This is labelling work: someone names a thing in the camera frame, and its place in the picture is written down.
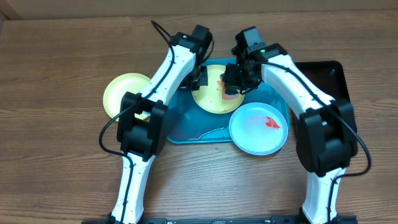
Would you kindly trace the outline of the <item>yellow plate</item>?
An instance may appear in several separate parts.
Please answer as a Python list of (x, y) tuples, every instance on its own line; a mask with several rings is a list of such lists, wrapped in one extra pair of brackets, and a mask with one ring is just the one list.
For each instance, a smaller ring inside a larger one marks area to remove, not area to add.
[(126, 92), (136, 94), (150, 78), (140, 73), (125, 73), (113, 79), (103, 94), (103, 107), (110, 118), (120, 112), (121, 100)]
[(201, 86), (199, 90), (192, 91), (192, 96), (199, 107), (207, 112), (215, 114), (229, 113), (238, 108), (243, 102), (244, 95), (238, 94), (236, 98), (223, 97), (224, 83), (221, 75), (226, 70), (225, 65), (208, 65), (207, 86)]

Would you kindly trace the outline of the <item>pink sponge black scourer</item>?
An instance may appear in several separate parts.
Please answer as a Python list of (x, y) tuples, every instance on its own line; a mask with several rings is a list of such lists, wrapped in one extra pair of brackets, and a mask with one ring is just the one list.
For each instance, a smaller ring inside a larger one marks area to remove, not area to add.
[(222, 99), (224, 100), (233, 100), (239, 96), (237, 90), (226, 88), (225, 83), (223, 82), (224, 74), (220, 75), (219, 84), (221, 85)]

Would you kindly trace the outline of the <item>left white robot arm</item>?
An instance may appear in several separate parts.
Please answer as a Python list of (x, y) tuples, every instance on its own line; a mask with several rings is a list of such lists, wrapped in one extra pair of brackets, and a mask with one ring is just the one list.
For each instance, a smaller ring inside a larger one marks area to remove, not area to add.
[(168, 40), (169, 51), (149, 83), (138, 93), (126, 92), (116, 138), (123, 172), (118, 199), (108, 223), (139, 223), (144, 213), (144, 192), (150, 167), (160, 154), (166, 137), (169, 101), (186, 77), (198, 73), (211, 34), (175, 34)]

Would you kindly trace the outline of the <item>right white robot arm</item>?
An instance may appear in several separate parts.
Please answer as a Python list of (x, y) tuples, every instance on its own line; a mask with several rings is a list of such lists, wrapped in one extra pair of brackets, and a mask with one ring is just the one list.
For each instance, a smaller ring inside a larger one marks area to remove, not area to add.
[(264, 82), (290, 106), (298, 119), (298, 158), (308, 172), (307, 192), (297, 223), (356, 223), (336, 212), (340, 180), (358, 153), (353, 105), (336, 100), (314, 85), (279, 44), (258, 40), (232, 49), (236, 63), (227, 66), (227, 93), (243, 93)]

